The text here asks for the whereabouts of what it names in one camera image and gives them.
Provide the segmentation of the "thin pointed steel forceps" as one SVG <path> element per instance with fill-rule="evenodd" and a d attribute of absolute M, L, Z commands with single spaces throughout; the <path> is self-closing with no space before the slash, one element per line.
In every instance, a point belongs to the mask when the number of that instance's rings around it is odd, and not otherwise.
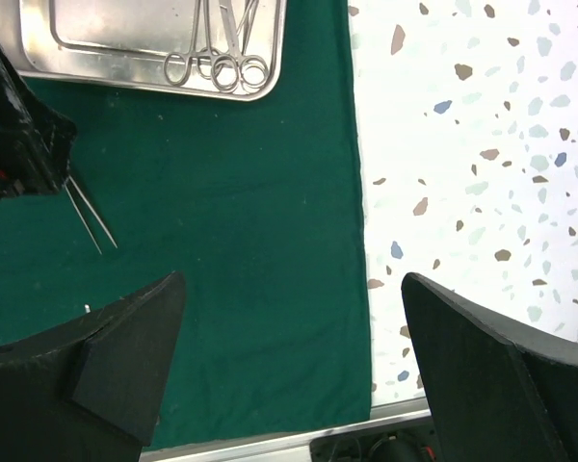
<path fill-rule="evenodd" d="M 103 254 L 103 250 L 95 234 L 95 231 L 92 229 L 91 219 L 93 219 L 97 226 L 103 231 L 112 247 L 118 248 L 118 242 L 115 239 L 109 226 L 105 222 L 104 218 L 96 210 L 95 206 L 92 204 L 92 201 L 88 198 L 87 194 L 84 192 L 84 189 L 80 186 L 73 175 L 69 175 L 65 180 L 64 189 L 70 204 L 72 205 L 76 215 L 84 226 L 84 229 L 91 239 L 96 251 L 100 255 Z"/>

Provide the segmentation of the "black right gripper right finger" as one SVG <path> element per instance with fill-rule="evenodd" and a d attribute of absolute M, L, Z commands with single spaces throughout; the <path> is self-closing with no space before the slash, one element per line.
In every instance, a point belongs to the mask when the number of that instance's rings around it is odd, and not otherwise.
<path fill-rule="evenodd" d="M 578 344 L 410 272 L 407 326 L 447 461 L 578 461 Z"/>

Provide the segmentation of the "aluminium table edge rail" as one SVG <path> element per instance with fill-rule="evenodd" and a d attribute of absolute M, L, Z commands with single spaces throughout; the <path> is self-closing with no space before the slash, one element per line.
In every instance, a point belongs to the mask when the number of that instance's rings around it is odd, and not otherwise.
<path fill-rule="evenodd" d="M 309 461 L 310 444 L 321 438 L 355 436 L 386 427 L 416 424 L 431 416 L 425 398 L 380 405 L 370 419 L 302 433 L 272 433 L 250 438 L 192 444 L 144 452 L 142 461 Z"/>

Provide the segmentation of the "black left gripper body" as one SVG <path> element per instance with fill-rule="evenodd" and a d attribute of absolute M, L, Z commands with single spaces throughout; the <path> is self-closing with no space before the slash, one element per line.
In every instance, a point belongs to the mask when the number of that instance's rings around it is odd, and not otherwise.
<path fill-rule="evenodd" d="M 34 95 L 0 46 L 0 200 L 59 193 L 76 137 L 74 122 Z"/>

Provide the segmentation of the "steel surgical forceps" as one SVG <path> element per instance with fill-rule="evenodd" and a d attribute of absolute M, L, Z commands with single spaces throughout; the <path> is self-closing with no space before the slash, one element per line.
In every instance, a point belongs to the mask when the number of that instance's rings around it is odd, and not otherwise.
<path fill-rule="evenodd" d="M 209 2 L 196 1 L 187 49 L 172 51 L 163 61 L 163 75 L 168 84 L 182 87 L 191 79 L 194 71 L 207 80 L 218 76 L 216 61 L 220 51 L 212 45 L 210 26 Z"/>

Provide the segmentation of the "dark green surgical cloth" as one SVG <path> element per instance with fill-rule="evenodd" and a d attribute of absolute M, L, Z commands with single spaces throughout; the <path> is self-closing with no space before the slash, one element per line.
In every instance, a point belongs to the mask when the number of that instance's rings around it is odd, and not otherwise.
<path fill-rule="evenodd" d="M 65 194 L 0 203 L 0 346 L 171 271 L 186 308 L 157 449 L 368 419 L 372 360 L 348 7 L 292 1 L 250 103 L 34 80 L 118 242 Z"/>

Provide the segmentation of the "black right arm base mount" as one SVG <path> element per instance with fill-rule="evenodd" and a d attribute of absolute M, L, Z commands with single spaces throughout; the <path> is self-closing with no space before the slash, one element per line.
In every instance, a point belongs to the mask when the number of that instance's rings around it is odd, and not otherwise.
<path fill-rule="evenodd" d="M 309 453 L 312 461 L 444 461 L 431 418 L 320 437 Z"/>

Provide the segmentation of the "steel ring-handled hemostat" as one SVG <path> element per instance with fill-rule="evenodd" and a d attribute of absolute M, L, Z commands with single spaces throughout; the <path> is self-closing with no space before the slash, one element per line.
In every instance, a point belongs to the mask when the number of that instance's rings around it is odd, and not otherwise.
<path fill-rule="evenodd" d="M 266 84 L 270 70 L 259 55 L 248 55 L 240 44 L 240 30 L 231 1 L 220 1 L 227 51 L 212 56 L 211 80 L 221 92 L 235 91 L 239 86 L 244 90 L 260 90 Z"/>

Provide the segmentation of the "stainless steel instrument tray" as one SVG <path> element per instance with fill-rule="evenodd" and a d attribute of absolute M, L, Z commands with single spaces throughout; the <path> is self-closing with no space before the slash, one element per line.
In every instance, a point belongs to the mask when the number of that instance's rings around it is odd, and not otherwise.
<path fill-rule="evenodd" d="M 165 81 L 165 57 L 188 47 L 195 2 L 0 1 L 0 44 L 27 77 L 240 102 L 266 96 L 280 73 L 285 2 L 231 1 L 245 53 L 261 56 L 270 70 L 262 89 L 232 92 L 196 71 L 182 87 Z M 224 53 L 220 1 L 208 2 L 212 45 Z"/>

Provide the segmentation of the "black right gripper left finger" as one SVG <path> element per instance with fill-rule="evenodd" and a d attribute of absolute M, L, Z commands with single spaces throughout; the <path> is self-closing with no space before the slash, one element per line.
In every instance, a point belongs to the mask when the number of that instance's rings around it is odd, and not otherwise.
<path fill-rule="evenodd" d="M 0 346 L 0 461 L 137 461 L 150 446 L 186 300 L 172 272 Z"/>

